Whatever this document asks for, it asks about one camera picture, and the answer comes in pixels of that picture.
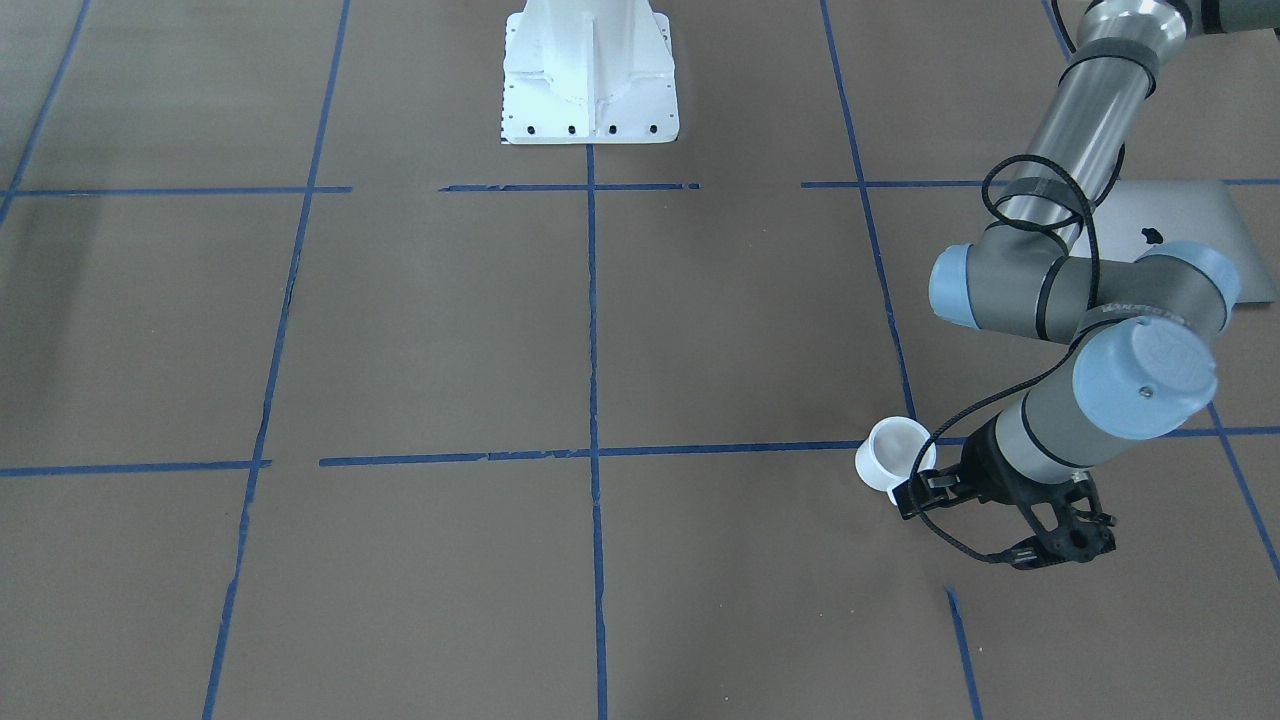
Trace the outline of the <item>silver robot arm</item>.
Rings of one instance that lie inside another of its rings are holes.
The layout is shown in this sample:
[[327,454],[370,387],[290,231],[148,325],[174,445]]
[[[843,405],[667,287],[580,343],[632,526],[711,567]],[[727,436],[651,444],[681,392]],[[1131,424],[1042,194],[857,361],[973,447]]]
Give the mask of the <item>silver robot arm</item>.
[[980,240],[931,272],[934,314],[1069,347],[1064,364],[974,432],[957,491],[1001,503],[1059,488],[1203,409],[1211,343],[1239,301],[1234,263],[1204,240],[1105,260],[1094,213],[1160,72],[1194,37],[1277,28],[1275,1],[1093,1],[1030,146]]

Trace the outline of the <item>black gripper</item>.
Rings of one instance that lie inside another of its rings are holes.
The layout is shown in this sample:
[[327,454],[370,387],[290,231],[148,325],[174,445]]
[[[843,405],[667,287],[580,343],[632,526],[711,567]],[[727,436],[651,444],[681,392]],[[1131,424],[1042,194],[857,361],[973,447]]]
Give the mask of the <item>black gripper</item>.
[[[1041,484],[1015,469],[998,446],[1001,416],[966,437],[959,464],[946,470],[919,470],[887,491],[902,520],[972,500],[1018,507],[1041,501]],[[951,477],[956,480],[952,486]]]

